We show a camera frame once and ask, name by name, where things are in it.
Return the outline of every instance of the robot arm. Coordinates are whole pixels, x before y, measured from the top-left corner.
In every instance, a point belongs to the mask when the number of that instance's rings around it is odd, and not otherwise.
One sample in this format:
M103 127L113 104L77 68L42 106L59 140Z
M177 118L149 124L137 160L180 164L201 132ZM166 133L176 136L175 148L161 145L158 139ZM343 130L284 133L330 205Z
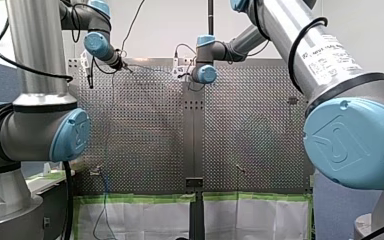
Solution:
M110 43L110 9L105 2L94 0L88 5L73 6L60 2L59 9L62 30L87 30L89 33L84 38L85 49L113 69L120 70L123 67L121 53Z
M384 74L365 71L327 33L323 19L311 13L315 1L231 3L256 27L229 44L216 42L213 36L200 37L194 81L213 82L214 60L243 61L246 52L265 40L263 35L270 38L289 64L294 85L309 102L303 140L310 160L336 183L384 190Z

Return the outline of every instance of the collaborative robot arm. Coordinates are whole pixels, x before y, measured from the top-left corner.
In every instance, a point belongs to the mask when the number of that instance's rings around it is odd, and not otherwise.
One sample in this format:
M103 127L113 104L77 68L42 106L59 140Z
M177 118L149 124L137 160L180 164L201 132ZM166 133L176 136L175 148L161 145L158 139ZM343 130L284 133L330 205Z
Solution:
M68 91L62 30L88 30L84 45L91 55L116 70L123 62L109 41L109 8L103 1L6 4L21 94L12 104L0 105L0 239L41 240L42 200L31 196L20 162L74 160L84 151L90 129L88 114ZM64 239L72 223L72 212L67 212Z
M89 4L78 3L72 6L60 2L60 16L63 30L88 31L84 47L92 56L115 70L123 67L121 52L110 43L110 9L104 1L93 0Z
M304 145L332 181L384 190L384 74L365 71L315 18L312 0L231 0L255 27L230 43L198 39L193 80L216 80L214 60L243 61L266 39L288 63L292 83L308 100Z

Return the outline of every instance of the metal backboard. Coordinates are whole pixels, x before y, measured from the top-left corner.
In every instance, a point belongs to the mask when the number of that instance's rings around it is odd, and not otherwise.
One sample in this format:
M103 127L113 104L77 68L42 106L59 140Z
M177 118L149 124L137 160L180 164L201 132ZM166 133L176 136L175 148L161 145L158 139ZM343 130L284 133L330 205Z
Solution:
M309 189L306 102L283 61L219 64L217 82L201 91L170 75L171 59L126 61L141 67L114 77L96 69L94 89L80 67L74 71L92 118L79 194L101 194L106 182L118 193L184 193L188 177L203 177L204 191ZM90 175L97 166L105 178Z
M205 88L204 191L303 193L313 172L302 132L307 102L282 60L217 67Z

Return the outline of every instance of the green trim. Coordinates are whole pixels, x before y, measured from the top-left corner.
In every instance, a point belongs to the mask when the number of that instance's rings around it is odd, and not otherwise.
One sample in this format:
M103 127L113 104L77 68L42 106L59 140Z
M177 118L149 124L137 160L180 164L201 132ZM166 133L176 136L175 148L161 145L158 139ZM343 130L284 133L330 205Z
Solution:
M76 197L74 201L78 205L102 204L104 195ZM190 203L195 201L195 195L135 195L135 194L109 194L108 203L137 203L137 204L166 204L166 203Z
M79 202L74 202L74 216L73 216L73 238L74 240L79 239L79 218L80 218L80 204Z
M308 195L308 239L312 240L313 235L313 196Z
M49 180L55 180L55 179L60 179L60 178L64 178L65 179L64 171L49 173L49 174L47 174L44 177L42 175L43 175L43 173L40 173L40 174L31 176L31 177L27 178L26 180L34 181L34 180L37 180L37 179L49 179Z
M238 199L254 199L266 201L288 201L288 202L308 202L311 195L295 194L270 194L270 193L248 193L248 192L230 192L230 193L204 193L204 201L235 201Z

